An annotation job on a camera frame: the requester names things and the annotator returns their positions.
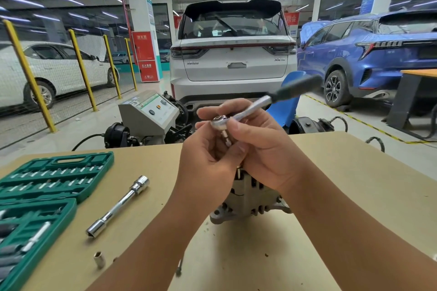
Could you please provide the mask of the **ratchet wrench with black handle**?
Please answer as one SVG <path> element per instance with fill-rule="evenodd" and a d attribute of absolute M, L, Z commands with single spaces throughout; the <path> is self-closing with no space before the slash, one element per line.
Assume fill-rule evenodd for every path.
<path fill-rule="evenodd" d="M 287 101 L 291 99 L 298 99 L 301 95 L 312 91 L 320 86 L 322 78 L 318 75 L 302 75 L 299 78 L 288 82 L 286 85 L 282 86 L 280 89 L 267 93 L 258 100 L 251 103 L 245 110 L 236 113 L 232 116 L 219 115 L 215 117 L 210 123 L 211 126 L 220 131 L 222 137 L 224 138 L 226 145 L 231 146 L 231 141 L 229 139 L 229 134 L 227 132 L 227 123 L 230 119 L 234 119 L 240 122 L 242 119 L 249 117 L 254 112 L 262 109 L 268 105 L 277 105 L 282 101 Z"/>

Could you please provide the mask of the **person's left hand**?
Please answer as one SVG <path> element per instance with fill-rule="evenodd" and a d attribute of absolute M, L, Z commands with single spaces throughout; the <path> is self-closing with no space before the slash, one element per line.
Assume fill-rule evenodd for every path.
<path fill-rule="evenodd" d="M 203 218 L 223 203 L 236 172 L 219 167 L 219 132 L 209 121 L 201 123 L 182 145 L 178 176 L 169 203 Z"/>

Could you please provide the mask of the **grey control box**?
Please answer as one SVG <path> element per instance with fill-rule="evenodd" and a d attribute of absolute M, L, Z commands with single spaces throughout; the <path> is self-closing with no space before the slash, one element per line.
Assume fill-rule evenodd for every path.
<path fill-rule="evenodd" d="M 180 114 L 178 107 L 154 90 L 147 90 L 123 101 L 118 109 L 130 135 L 140 139 L 164 139 L 169 129 L 176 125 Z"/>

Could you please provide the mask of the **rows of small metal bits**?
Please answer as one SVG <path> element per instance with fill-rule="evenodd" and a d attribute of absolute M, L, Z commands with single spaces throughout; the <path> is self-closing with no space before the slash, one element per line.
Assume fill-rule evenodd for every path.
<path fill-rule="evenodd" d="M 21 166 L 0 179 L 0 197 L 25 195 L 77 195 L 96 185 L 106 166 L 30 167 Z"/>

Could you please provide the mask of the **person's left forearm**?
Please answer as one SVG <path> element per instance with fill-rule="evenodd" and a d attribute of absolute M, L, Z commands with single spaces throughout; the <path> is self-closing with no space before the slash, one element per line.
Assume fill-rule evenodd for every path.
<path fill-rule="evenodd" d="M 218 205 L 206 193 L 172 194 L 134 242 L 86 291 L 167 291 L 189 242 Z"/>

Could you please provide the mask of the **black motor assembly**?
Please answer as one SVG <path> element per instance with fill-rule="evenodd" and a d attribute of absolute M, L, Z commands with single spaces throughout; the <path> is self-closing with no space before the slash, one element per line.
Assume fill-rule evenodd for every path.
<path fill-rule="evenodd" d="M 123 123 L 113 123 L 103 137 L 105 149 L 140 146 L 138 138 L 131 136 L 130 129 Z"/>

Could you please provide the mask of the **row of dark sockets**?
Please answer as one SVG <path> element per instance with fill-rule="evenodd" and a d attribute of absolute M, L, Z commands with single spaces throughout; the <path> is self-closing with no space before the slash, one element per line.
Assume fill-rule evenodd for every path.
<path fill-rule="evenodd" d="M 0 223 L 0 284 L 8 277 L 14 267 L 21 261 L 20 244 L 1 246 L 18 227 L 18 223 Z"/>

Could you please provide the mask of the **chrome extension bar with sockets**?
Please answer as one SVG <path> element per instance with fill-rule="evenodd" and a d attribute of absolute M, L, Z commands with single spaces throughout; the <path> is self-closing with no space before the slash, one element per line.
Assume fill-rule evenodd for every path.
<path fill-rule="evenodd" d="M 86 235 L 90 238 L 97 238 L 107 227 L 109 222 L 125 207 L 133 198 L 137 197 L 150 185 L 146 176 L 140 176 L 130 187 L 129 191 L 101 218 L 96 220 L 87 230 Z"/>

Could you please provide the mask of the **yellow fence post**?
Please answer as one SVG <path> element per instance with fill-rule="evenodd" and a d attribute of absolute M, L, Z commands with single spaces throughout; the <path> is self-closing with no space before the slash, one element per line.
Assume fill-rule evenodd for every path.
<path fill-rule="evenodd" d="M 102 37 L 104 39 L 104 43 L 105 43 L 107 54 L 108 54 L 108 59 L 109 59 L 111 70 L 112 70 L 113 81 L 114 81 L 114 85 L 115 85 L 116 91 L 117 91 L 117 98 L 119 100 L 121 100 L 122 99 L 122 95 L 121 95 L 121 91 L 120 91 L 120 88 L 119 88 L 119 85 L 118 85 L 118 75 L 117 75 L 117 71 L 115 70 L 115 66 L 114 66 L 114 63 L 113 63 L 112 53 L 111 53 L 111 50 L 110 50 L 108 38 L 107 38 L 106 34 L 104 34 Z"/>
<path fill-rule="evenodd" d="M 85 66 L 84 66 L 83 58 L 81 56 L 81 51 L 79 49 L 79 45 L 78 45 L 77 40 L 76 40 L 76 35 L 75 35 L 73 29 L 69 29 L 68 32 L 69 32 L 69 35 L 70 35 L 70 38 L 71 38 L 71 41 L 72 41 L 72 44 L 73 44 L 73 47 L 74 47 L 74 50 L 75 50 L 76 58 L 77 58 L 77 61 L 78 61 L 78 64 L 79 64 L 79 68 L 80 68 L 80 72 L 81 72 L 81 75 L 82 75 L 82 79 L 83 79 L 84 85 L 85 85 L 87 93 L 88 93 L 88 97 L 89 97 L 89 100 L 90 100 L 90 103 L 91 103 L 92 111 L 93 112 L 97 112 L 98 109 L 97 109 L 95 97 L 94 97 L 94 94 L 93 94 L 93 92 L 91 90 L 91 86 L 90 86 L 90 82 L 89 82 L 89 79 L 88 79 L 88 75 L 87 75 L 87 72 L 86 72 L 86 69 L 85 69 Z"/>
<path fill-rule="evenodd" d="M 56 133 L 57 129 L 55 127 L 55 124 L 52 120 L 52 117 L 50 113 L 48 112 L 47 105 L 41 95 L 41 90 L 39 88 L 39 85 L 37 84 L 35 77 L 30 69 L 29 63 L 26 59 L 26 56 L 24 54 L 24 50 L 21 46 L 20 40 L 17 36 L 17 33 L 15 31 L 15 28 L 11 21 L 4 19 L 3 24 L 6 27 L 6 31 L 8 33 L 8 37 L 14 47 L 14 51 L 16 53 L 16 56 L 20 62 L 21 68 L 25 74 L 26 80 L 30 86 L 31 94 L 30 94 L 30 100 L 32 100 L 32 97 L 34 96 L 36 98 L 36 102 L 38 105 L 38 108 L 40 112 L 43 115 L 43 118 L 46 122 L 47 128 L 49 129 L 50 133 Z"/>
<path fill-rule="evenodd" d="M 129 48 L 129 41 L 130 40 L 128 38 L 124 38 L 127 56 L 128 56 L 128 62 L 129 62 L 129 66 L 130 66 L 130 70 L 131 70 L 131 74 L 132 74 L 132 80 L 133 80 L 133 84 L 134 84 L 134 90 L 138 91 L 137 82 L 136 82 L 136 78 L 135 78 L 135 71 L 134 71 L 132 57 L 131 57 L 130 48 Z"/>

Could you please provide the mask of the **white sedan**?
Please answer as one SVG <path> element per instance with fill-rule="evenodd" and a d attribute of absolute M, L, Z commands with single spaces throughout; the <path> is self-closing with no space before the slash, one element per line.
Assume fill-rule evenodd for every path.
<path fill-rule="evenodd" d="M 73 46 L 44 41 L 21 41 L 21 46 L 48 109 L 58 96 L 86 89 Z M 90 86 L 114 88 L 106 48 L 103 47 L 102 53 L 83 50 L 80 53 Z M 0 109 L 15 106 L 38 110 L 12 43 L 0 40 Z"/>

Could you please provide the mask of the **person's right hand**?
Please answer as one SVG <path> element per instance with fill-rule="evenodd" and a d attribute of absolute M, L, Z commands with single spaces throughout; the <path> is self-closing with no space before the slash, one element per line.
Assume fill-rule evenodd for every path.
<path fill-rule="evenodd" d="M 254 126 L 253 141 L 238 141 L 249 145 L 243 168 L 256 180 L 285 197 L 305 176 L 307 156 L 265 110 L 259 109 L 240 122 Z"/>

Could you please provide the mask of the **white suv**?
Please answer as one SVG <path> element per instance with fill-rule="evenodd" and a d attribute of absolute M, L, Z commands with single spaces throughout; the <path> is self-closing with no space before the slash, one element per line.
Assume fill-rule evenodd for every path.
<path fill-rule="evenodd" d="M 172 96 L 188 111 L 280 88 L 297 45 L 280 1 L 201 1 L 183 12 L 170 48 Z"/>

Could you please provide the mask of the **green plastic tool case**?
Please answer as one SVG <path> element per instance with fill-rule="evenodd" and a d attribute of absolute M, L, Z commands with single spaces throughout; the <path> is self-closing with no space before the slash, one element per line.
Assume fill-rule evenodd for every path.
<path fill-rule="evenodd" d="M 86 167 L 103 165 L 108 168 L 108 172 L 113 163 L 114 153 L 108 151 L 35 158 L 21 166 Z M 45 222 L 51 222 L 51 226 L 29 252 L 21 253 L 19 249 L 18 254 L 23 257 L 0 284 L 0 291 L 20 291 L 48 250 L 73 221 L 78 205 L 90 197 L 99 182 L 77 195 L 58 193 L 25 195 L 24 197 L 0 197 L 0 223 L 18 223 L 18 227 L 1 246 L 20 244 L 21 249 Z"/>

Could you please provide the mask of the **red fire equipment cabinet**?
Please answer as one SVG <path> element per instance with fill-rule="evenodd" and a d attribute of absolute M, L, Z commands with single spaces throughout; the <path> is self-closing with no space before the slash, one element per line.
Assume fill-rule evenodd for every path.
<path fill-rule="evenodd" d="M 132 31 L 132 45 L 141 82 L 159 82 L 160 75 L 150 31 Z"/>

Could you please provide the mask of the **person's right forearm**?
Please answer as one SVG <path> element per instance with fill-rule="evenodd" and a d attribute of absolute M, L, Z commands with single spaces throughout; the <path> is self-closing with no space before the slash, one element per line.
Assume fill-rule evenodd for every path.
<path fill-rule="evenodd" d="M 342 291 L 437 291 L 437 262 L 378 222 L 310 161 L 278 187 Z"/>

